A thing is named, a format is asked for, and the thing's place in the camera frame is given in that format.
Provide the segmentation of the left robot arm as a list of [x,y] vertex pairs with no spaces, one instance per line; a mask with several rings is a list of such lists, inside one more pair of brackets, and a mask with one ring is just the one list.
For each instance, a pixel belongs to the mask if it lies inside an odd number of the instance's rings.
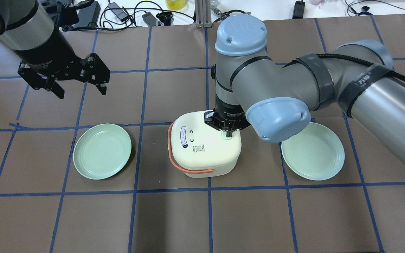
[[78,80],[107,92],[110,70],[96,53],[79,58],[60,27],[79,21],[77,10],[93,1],[78,4],[59,0],[0,0],[0,40],[21,58],[18,74],[34,90],[51,91],[64,98],[61,80]]

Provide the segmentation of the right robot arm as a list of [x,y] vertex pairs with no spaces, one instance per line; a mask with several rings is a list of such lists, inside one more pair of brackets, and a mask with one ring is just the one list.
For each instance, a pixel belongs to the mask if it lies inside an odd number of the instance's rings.
[[267,29],[254,16],[223,20],[215,42],[216,106],[206,125],[231,136],[252,126],[279,143],[301,132],[310,112],[335,102],[405,164],[405,76],[376,40],[309,53],[279,68],[266,52]]

